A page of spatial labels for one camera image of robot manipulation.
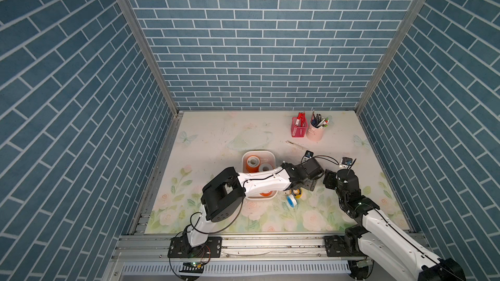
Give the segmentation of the yellow black tape roll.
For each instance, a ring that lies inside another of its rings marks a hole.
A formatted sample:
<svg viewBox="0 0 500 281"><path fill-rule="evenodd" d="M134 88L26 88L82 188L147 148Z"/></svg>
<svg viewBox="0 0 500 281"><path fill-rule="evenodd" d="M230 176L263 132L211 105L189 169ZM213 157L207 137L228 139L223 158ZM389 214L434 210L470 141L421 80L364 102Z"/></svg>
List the yellow black tape roll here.
<svg viewBox="0 0 500 281"><path fill-rule="evenodd" d="M292 189L290 191L290 194L296 199L300 199L302 197L302 193L302 189Z"/></svg>

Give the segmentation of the small blue tape roll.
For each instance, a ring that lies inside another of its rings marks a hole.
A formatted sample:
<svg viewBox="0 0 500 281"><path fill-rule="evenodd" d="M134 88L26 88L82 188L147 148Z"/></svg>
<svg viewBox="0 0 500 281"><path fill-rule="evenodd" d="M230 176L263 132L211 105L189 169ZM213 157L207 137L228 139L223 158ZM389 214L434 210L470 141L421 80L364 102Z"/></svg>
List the small blue tape roll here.
<svg viewBox="0 0 500 281"><path fill-rule="evenodd" d="M298 202L297 202L297 200L296 200L296 198L295 198L294 195L288 195L286 197L286 201L288 202L288 204L289 204L289 206L291 208L295 208L297 206L297 204L298 204Z"/></svg>

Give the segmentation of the white plastic storage box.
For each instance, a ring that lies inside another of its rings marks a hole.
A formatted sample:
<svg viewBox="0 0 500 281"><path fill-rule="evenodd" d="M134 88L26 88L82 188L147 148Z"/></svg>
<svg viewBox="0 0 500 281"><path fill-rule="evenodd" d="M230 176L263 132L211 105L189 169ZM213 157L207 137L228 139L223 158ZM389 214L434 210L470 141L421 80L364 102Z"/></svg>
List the white plastic storage box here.
<svg viewBox="0 0 500 281"><path fill-rule="evenodd" d="M276 168L276 157L267 150L254 150L246 152L242 156L243 173L263 173ZM248 196L248 200L263 202L276 197L277 191L260 193L257 196Z"/></svg>

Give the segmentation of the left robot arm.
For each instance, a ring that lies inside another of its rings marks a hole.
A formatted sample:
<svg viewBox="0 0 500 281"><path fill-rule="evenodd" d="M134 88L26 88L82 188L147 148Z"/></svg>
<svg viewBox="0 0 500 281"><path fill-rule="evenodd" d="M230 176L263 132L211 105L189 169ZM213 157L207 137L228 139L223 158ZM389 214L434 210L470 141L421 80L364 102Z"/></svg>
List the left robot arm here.
<svg viewBox="0 0 500 281"><path fill-rule="evenodd" d="M226 168L203 187L200 217L186 227L183 242L191 248L204 245L208 236L221 232L214 229L216 223L231 217L245 199L273 191L311 191L323 175L324 169L313 158L297 165L283 163L259 173Z"/></svg>

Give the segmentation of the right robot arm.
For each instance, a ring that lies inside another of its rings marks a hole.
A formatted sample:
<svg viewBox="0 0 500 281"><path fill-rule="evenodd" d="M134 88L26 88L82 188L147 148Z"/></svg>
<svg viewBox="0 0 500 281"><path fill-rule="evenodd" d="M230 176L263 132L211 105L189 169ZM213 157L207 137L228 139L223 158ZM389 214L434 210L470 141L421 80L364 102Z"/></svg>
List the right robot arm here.
<svg viewBox="0 0 500 281"><path fill-rule="evenodd" d="M345 231L348 252L363 253L395 280L466 279L460 264L427 250L362 195L353 170L327 170L324 185L336 192L341 210L357 223Z"/></svg>

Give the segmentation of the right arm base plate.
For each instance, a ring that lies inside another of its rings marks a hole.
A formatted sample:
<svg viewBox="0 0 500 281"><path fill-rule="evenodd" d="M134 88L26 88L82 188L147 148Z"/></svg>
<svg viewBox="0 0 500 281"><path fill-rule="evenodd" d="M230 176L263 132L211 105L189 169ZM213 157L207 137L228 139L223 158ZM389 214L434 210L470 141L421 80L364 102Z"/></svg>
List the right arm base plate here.
<svg viewBox="0 0 500 281"><path fill-rule="evenodd" d="M324 244L327 257L329 258L367 258L357 247L350 241L346 241L343 235L329 235L324 237Z"/></svg>

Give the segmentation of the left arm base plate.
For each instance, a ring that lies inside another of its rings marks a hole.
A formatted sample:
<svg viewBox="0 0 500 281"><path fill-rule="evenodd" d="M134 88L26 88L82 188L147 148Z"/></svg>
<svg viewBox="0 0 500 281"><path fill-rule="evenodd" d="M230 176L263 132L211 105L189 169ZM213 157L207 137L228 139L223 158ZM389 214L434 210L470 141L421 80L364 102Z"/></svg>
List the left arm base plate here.
<svg viewBox="0 0 500 281"><path fill-rule="evenodd" d="M186 237L174 237L169 247L168 258L219 258L221 255L222 238L208 237L208 240L197 247L192 247Z"/></svg>

